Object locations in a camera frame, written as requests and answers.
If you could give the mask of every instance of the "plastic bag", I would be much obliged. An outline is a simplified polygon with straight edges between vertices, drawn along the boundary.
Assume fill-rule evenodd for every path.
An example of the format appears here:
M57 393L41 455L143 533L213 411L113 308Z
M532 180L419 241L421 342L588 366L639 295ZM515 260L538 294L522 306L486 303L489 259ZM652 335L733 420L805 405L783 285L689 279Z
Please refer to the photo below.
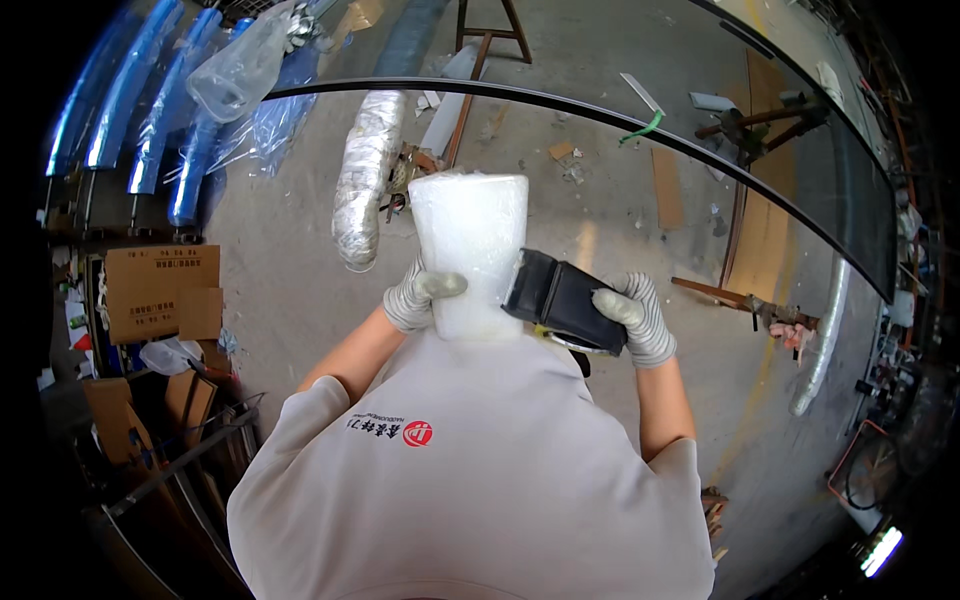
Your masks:
M150 342L140 349L140 360L147 369L161 375L176 375L190 368L191 359L201 364L204 351L196 342L182 342L179 337Z
M187 92L216 121L237 120L256 108L273 89L293 8L293 0L287 0L260 14L240 38L187 78Z
M329 37L318 37L284 59L276 85L286 87L316 80L317 60L329 44ZM207 173L239 158L252 158L250 177L273 177L286 154L287 143L316 101L317 94L269 100L248 118L224 126Z
M442 340L510 340L523 323L500 305L513 283L526 241L529 181L522 175L440 173L410 182L423 264L459 273L466 292L433 301Z

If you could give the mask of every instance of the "gloved hand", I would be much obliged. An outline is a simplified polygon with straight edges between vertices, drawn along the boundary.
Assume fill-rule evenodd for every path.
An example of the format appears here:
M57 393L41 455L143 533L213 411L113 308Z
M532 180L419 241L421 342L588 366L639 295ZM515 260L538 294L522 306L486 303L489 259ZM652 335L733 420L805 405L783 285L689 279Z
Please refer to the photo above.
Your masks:
M427 273L418 252L403 280L383 293L383 311L402 333L413 333L433 324L430 301L460 296L467 290L467 278L459 273Z
M608 281L620 292L593 291L593 305L611 321L627 328L627 350L638 369L659 367L677 351L677 340L666 329L653 279L645 273L623 273Z

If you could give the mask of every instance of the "cardboard box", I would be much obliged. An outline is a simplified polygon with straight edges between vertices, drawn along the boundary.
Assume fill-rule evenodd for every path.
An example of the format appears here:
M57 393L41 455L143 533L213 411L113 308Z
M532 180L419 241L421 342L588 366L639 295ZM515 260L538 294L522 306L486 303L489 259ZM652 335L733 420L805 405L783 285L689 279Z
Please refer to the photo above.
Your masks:
M150 452L154 446L146 427L133 411L133 396L127 380L87 379L84 394L110 462L123 467L133 460L132 472L139 472L144 477L159 471L151 455L148 454L147 460L141 458L143 452Z
M188 287L177 294L180 339L216 340L224 314L224 290L219 287Z
M111 344L177 333L178 294L220 287L219 246L147 246L107 252Z

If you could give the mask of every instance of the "white foam block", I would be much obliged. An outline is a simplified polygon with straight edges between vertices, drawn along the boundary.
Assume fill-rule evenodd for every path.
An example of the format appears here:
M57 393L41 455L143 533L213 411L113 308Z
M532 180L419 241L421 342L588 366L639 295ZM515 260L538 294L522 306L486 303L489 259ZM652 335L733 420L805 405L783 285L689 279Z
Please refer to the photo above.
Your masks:
M434 300L437 334L448 341L519 337L523 323L500 308L526 241L529 181L522 175L440 173L410 182L427 271L460 273L467 291Z

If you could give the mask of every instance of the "cardboard piece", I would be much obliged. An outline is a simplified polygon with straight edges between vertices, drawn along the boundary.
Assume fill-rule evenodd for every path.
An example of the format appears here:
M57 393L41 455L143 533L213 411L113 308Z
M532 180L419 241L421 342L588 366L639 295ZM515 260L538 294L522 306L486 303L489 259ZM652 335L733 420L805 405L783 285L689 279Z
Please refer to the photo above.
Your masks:
M233 372L230 357L220 353L215 340L197 340L197 344L200 344L200 349L204 351L205 367L223 372L227 376Z
M658 227L664 231L683 228L684 200L680 195L676 155L669 148L654 147L650 152L654 160Z
M190 407L186 413L187 433L183 440L187 448L200 443L200 437L204 432L201 425L210 415L210 405L213 403L213 395L216 392L217 386L203 379L197 379L197 385L190 397Z
M782 108L780 93L787 85L780 69L754 50L747 49L750 76L750 112L757 114ZM771 122L769 141L793 123L792 119ZM797 164L792 142L777 148L751 165L750 171L767 182L787 200L797 191ZM753 294L772 302L784 303L777 296L777 282L785 264L790 216L754 190L747 191L740 226L740 237L733 251L733 264L726 288L737 294Z
M220 287L219 246L147 246L107 252L111 344L177 333L183 288Z
M177 431L183 428L186 422L186 412L190 407L190 393L193 391L193 382L197 372L193 369L172 375L167 380L167 392L163 396L163 403L170 411L170 418Z
M122 467L145 450L153 450L150 434L133 410L133 395L126 379L87 379L86 402L97 426L97 436L111 464ZM159 471L156 460L135 462L135 471Z
M177 293L181 340L216 340L224 310L224 290L219 287L181 288Z
M358 32L376 25L383 14L381 0L355 0L347 5L350 15L350 29Z
M560 160L564 156L573 152L573 146L570 145L570 142L561 142L554 146L550 146L547 149L547 152L553 157L554 160Z

